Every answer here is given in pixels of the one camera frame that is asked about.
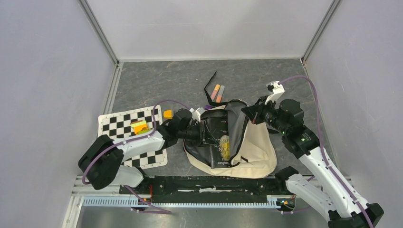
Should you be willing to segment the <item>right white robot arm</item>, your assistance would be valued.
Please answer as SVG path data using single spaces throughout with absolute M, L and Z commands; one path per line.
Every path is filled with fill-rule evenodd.
M 323 187 L 319 190 L 292 167 L 276 173 L 277 192 L 291 192 L 315 209 L 330 228 L 374 228 L 384 214 L 378 203 L 369 203 L 337 169 L 316 134 L 304 124 L 304 111 L 296 100 L 258 100 L 244 107 L 253 124 L 266 123 L 282 134 L 285 148 L 301 161 Z

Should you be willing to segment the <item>black book gold emblem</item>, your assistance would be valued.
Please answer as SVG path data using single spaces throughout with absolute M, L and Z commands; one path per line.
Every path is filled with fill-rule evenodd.
M 230 137 L 227 111 L 208 110 L 201 116 L 201 138 L 185 140 L 186 151 L 211 169 L 230 167 Z

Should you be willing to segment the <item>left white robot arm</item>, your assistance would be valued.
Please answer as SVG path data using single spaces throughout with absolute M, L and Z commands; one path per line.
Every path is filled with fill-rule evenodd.
M 122 163 L 146 152 L 171 147 L 179 139 L 191 141 L 197 146 L 219 144 L 206 121 L 201 119 L 199 110 L 180 109 L 172 119 L 159 124 L 148 134 L 121 139 L 111 139 L 105 134 L 99 136 L 78 161 L 78 167 L 84 173 L 82 182 L 92 185 L 95 190 L 112 184 L 145 193 L 149 189 L 149 180 L 138 168 Z

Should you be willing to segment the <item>cream canvas backpack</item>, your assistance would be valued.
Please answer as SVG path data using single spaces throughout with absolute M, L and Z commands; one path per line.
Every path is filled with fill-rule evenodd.
M 271 174 L 277 157 L 265 123 L 253 124 L 242 112 L 250 104 L 241 99 L 215 102 L 205 91 L 210 109 L 201 114 L 216 144 L 183 141 L 191 165 L 212 176 L 258 179 Z

